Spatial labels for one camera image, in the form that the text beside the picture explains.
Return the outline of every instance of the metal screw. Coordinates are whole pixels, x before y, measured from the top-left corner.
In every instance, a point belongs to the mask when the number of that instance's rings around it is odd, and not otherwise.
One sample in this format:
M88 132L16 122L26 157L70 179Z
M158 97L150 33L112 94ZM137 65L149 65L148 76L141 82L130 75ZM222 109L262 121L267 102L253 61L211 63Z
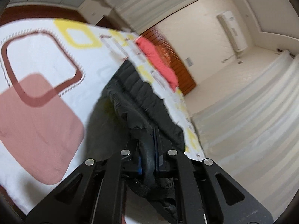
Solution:
M93 159L87 159L86 161L85 161L85 165L87 165L87 166L91 166L91 165L93 165L95 163L95 161L93 160Z
M207 166L212 166L213 165L213 160L212 159L209 159L209 158L206 158L204 160L204 164L206 164Z
M130 155L130 151L127 150L127 149L124 149L124 150L121 151L121 155L128 156L128 155Z
M171 150L168 151L168 154L171 155L171 156L176 156L177 153L178 152L176 150L174 150L174 149L171 149Z

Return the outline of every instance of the mattress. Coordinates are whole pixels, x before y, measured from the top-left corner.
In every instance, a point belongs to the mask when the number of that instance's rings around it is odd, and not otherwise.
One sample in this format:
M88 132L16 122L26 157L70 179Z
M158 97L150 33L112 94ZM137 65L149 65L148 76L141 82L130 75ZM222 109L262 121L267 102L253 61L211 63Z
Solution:
M0 185L25 214L85 160L89 115L126 58L183 129L185 154L205 158L181 91L173 92L135 46L137 36L62 19L0 28ZM133 195L126 222L136 223L132 215L151 221L136 206L144 200Z

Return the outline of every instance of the red cloth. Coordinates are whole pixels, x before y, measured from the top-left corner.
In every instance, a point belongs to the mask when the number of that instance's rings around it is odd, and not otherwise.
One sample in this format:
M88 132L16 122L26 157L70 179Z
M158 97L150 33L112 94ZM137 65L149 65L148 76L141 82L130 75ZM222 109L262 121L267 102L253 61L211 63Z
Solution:
M171 89L175 92L176 87L178 87L178 78L174 71L170 67L165 65L158 51L156 50L155 45L142 36L137 38L135 40L135 43L147 56L147 58L151 61L151 63L159 71L159 73L168 81Z

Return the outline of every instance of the wall outlet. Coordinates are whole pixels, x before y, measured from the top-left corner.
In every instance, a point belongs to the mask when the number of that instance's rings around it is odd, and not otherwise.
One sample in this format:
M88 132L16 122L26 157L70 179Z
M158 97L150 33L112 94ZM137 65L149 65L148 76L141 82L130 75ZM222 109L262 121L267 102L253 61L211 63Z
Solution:
M187 62L189 67L193 65L193 62L191 61L190 57L188 57L185 61Z

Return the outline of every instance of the white wall-mounted air conditioner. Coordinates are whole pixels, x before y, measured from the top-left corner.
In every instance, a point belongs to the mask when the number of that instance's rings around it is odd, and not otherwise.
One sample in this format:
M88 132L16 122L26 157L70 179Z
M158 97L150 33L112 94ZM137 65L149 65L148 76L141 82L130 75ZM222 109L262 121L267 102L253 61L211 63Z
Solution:
M244 51L247 48L247 43L233 13L226 11L217 15L217 18L223 26L235 52Z

